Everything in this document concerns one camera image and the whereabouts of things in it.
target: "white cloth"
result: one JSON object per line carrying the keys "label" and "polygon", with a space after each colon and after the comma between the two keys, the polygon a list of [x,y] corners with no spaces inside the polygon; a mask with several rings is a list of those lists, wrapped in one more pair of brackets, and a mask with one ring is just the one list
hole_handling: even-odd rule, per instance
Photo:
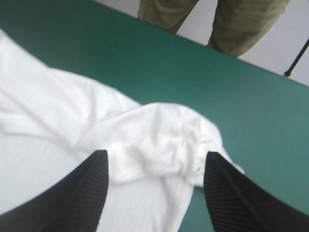
{"label": "white cloth", "polygon": [[0,31],[0,213],[43,192],[96,149],[110,186],[98,232],[176,232],[208,151],[229,161],[214,124],[188,107],[141,106],[49,68]]}

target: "pant leg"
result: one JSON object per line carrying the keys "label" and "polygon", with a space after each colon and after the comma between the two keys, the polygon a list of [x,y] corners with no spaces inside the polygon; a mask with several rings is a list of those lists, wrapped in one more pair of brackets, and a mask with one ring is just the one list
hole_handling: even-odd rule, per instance
{"label": "pant leg", "polygon": [[273,26],[289,0],[218,0],[208,47],[235,57]]}
{"label": "pant leg", "polygon": [[198,0],[140,0],[138,19],[176,33]]}

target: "green table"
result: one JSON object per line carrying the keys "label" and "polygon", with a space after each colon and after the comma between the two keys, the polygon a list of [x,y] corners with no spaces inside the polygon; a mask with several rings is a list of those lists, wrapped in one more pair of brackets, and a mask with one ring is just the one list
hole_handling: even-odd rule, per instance
{"label": "green table", "polygon": [[[0,0],[0,28],[51,67],[197,110],[247,176],[309,214],[307,87],[88,0]],[[211,231],[202,189],[179,231]]]}

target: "white floor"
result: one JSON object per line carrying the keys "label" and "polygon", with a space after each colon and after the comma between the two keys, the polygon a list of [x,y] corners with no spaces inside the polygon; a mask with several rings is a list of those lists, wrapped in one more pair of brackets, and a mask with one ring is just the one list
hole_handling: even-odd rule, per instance
{"label": "white floor", "polygon": [[[140,0],[96,0],[133,17]],[[178,35],[206,44],[211,34],[217,0],[199,0],[178,31]],[[309,37],[309,2],[291,0],[272,29],[240,59],[282,75]],[[290,76],[309,86],[309,48]]]}

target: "person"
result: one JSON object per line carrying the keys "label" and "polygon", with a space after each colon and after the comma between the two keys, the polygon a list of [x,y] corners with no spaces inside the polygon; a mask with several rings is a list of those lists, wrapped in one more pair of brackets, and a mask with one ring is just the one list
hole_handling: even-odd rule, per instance
{"label": "person", "polygon": [[[140,0],[138,19],[172,33],[198,0]],[[207,46],[239,57],[274,25],[289,0],[218,0]]]}

